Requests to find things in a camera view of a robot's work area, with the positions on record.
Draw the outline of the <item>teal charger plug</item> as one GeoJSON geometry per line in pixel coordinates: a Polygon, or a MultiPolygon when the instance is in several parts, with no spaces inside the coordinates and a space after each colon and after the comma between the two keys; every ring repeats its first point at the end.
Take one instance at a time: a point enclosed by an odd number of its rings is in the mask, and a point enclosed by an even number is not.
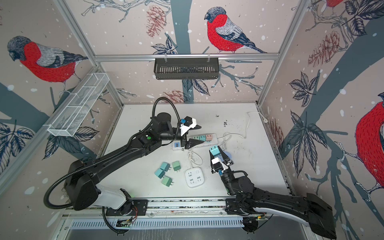
{"type": "Polygon", "coordinates": [[[160,166],[160,169],[165,172],[167,172],[170,168],[171,168],[171,165],[166,162],[163,162],[160,166]]]}
{"type": "Polygon", "coordinates": [[[200,135],[200,136],[199,136],[199,139],[200,139],[201,141],[205,142],[205,141],[206,141],[206,135],[200,135]]]}
{"type": "Polygon", "coordinates": [[[162,169],[157,169],[155,171],[155,175],[159,178],[159,179],[162,179],[164,176],[165,176],[165,171],[162,170],[162,169]]]}
{"type": "Polygon", "coordinates": [[[221,150],[219,146],[213,146],[210,148],[210,154],[215,158],[218,155],[221,155],[221,150]]]}

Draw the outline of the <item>pink USB charger plug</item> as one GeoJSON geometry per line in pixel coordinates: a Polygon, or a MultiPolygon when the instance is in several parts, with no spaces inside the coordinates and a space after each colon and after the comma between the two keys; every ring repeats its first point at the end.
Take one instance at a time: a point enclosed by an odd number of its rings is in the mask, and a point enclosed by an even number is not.
{"type": "Polygon", "coordinates": [[[211,135],[211,134],[207,134],[206,135],[206,141],[207,142],[210,142],[210,141],[212,141],[213,140],[213,135],[211,135]]]}

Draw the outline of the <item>white multicolour power strip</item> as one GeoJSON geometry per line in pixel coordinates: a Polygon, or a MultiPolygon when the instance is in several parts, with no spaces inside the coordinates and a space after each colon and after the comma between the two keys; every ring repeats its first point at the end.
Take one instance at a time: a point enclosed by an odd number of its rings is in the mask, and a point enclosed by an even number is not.
{"type": "Polygon", "coordinates": [[[213,147],[219,143],[216,134],[205,134],[185,137],[172,143],[172,150],[189,150],[193,148],[213,147]]]}

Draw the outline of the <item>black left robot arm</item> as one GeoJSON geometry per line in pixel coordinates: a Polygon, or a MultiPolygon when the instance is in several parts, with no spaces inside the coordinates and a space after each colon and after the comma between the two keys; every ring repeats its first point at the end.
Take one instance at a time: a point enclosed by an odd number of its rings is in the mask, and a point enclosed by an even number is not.
{"type": "Polygon", "coordinates": [[[202,140],[188,139],[187,134],[192,130],[199,130],[201,126],[196,119],[189,116],[180,118],[176,112],[177,125],[171,124],[171,115],[168,113],[156,114],[156,107],[160,101],[168,102],[172,107],[174,103],[166,98],[158,98],[152,109],[149,124],[141,131],[132,135],[128,143],[123,147],[96,159],[93,163],[82,163],[77,160],[70,165],[69,172],[55,181],[46,191],[43,203],[49,209],[65,209],[73,207],[76,211],[84,210],[91,206],[120,209],[130,204],[131,196],[124,189],[118,191],[103,188],[100,182],[114,171],[126,164],[149,155],[160,147],[163,141],[180,141],[185,149],[193,148],[203,143],[202,140]],[[64,189],[70,199],[70,203],[54,205],[50,202],[52,191],[64,183],[64,189]]]}

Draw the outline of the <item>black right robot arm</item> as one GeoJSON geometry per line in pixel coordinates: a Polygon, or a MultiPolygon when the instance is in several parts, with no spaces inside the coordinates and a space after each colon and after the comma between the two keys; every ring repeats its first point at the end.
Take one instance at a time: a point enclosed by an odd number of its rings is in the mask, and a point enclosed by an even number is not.
{"type": "Polygon", "coordinates": [[[299,222],[321,237],[335,240],[336,227],[332,207],[315,194],[305,196],[287,196],[255,187],[247,172],[236,177],[233,161],[219,146],[210,148],[211,172],[219,174],[230,196],[226,200],[225,211],[230,215],[244,218],[245,231],[253,233],[258,229],[255,215],[277,215],[299,222]]]}

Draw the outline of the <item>green charger plug bottom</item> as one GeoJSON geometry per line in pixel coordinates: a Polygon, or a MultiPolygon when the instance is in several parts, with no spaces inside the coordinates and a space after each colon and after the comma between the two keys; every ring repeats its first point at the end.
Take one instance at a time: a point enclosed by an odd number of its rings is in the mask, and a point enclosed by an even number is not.
{"type": "Polygon", "coordinates": [[[173,179],[168,177],[168,176],[164,176],[162,178],[162,181],[161,183],[166,186],[166,187],[170,187],[172,184],[173,184],[173,179]]]}

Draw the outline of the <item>blue square socket cube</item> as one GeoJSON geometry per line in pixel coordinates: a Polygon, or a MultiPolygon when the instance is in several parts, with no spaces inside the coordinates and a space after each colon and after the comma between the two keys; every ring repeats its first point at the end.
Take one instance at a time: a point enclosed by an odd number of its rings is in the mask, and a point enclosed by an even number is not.
{"type": "Polygon", "coordinates": [[[232,155],[229,152],[224,151],[224,153],[228,156],[229,159],[232,159],[232,155]]]}

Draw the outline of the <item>white square socket cube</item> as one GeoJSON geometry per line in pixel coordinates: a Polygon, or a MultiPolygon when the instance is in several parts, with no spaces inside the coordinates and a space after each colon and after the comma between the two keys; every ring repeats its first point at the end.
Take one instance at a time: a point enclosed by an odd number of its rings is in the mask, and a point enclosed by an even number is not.
{"type": "Polygon", "coordinates": [[[203,171],[200,167],[190,168],[186,170],[185,178],[189,188],[201,186],[205,181],[203,171]]]}

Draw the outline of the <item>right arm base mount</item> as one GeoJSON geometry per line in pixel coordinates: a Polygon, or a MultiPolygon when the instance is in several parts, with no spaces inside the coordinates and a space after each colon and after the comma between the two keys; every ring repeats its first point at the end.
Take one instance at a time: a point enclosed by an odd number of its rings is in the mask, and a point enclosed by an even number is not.
{"type": "Polygon", "coordinates": [[[266,213],[256,212],[249,204],[240,201],[237,201],[234,198],[225,199],[226,207],[225,212],[228,215],[238,215],[238,216],[249,216],[249,215],[261,215],[264,216],[266,213]]]}

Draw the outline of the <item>black wall shelf basket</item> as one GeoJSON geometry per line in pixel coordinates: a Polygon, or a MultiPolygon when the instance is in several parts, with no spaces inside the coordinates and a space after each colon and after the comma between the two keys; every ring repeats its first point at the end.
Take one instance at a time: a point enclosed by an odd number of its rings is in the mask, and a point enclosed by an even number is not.
{"type": "Polygon", "coordinates": [[[213,80],[219,77],[219,59],[156,59],[154,74],[157,80],[213,80]]]}

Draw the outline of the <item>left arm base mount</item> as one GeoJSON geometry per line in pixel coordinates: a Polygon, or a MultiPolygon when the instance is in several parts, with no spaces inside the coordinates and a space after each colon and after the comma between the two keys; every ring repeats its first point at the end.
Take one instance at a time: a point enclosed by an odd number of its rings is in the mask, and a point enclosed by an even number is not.
{"type": "Polygon", "coordinates": [[[136,216],[145,216],[148,200],[133,199],[126,202],[122,207],[117,210],[107,208],[106,216],[108,217],[136,217],[136,216]]]}

